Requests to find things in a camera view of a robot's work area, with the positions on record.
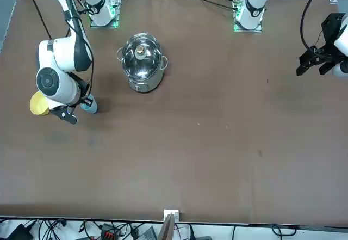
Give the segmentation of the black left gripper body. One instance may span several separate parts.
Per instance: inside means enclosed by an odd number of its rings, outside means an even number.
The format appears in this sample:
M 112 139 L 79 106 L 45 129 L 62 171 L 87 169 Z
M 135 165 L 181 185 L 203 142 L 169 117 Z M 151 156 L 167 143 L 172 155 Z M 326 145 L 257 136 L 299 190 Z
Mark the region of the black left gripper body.
M 345 13 L 330 13 L 322 22 L 321 28 L 325 43 L 316 50 L 320 55 L 333 58 L 342 58 L 344 56 L 334 45 L 344 18 Z

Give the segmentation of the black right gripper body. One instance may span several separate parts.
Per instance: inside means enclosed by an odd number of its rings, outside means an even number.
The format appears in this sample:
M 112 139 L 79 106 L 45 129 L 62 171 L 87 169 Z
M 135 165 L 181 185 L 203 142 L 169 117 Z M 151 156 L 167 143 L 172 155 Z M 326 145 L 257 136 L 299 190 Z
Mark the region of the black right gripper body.
M 70 72 L 69 76 L 77 83 L 78 88 L 79 88 L 79 98 L 75 102 L 75 104 L 81 104 L 89 96 L 88 92 L 89 92 L 90 84 L 88 82 L 86 82 L 85 80 L 83 80 L 82 78 L 80 78 L 78 75 L 76 75 L 73 72 Z

